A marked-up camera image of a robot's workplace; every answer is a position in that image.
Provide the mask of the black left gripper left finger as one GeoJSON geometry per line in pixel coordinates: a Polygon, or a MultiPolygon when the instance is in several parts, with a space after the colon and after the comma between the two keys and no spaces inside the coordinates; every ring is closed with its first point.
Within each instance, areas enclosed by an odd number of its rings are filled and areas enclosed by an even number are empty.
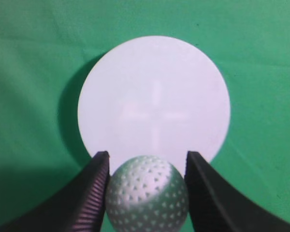
{"type": "Polygon", "coordinates": [[[0,232],[99,232],[110,179],[109,153],[97,152],[83,170],[45,202],[0,226],[0,232]]]}

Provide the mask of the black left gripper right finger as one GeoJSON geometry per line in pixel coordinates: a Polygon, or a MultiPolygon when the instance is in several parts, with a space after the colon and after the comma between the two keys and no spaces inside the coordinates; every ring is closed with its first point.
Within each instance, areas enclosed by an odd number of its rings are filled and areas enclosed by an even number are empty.
{"type": "Polygon", "coordinates": [[[290,223],[240,193],[199,152],[187,153],[184,180],[196,232],[290,232],[290,223]]]}

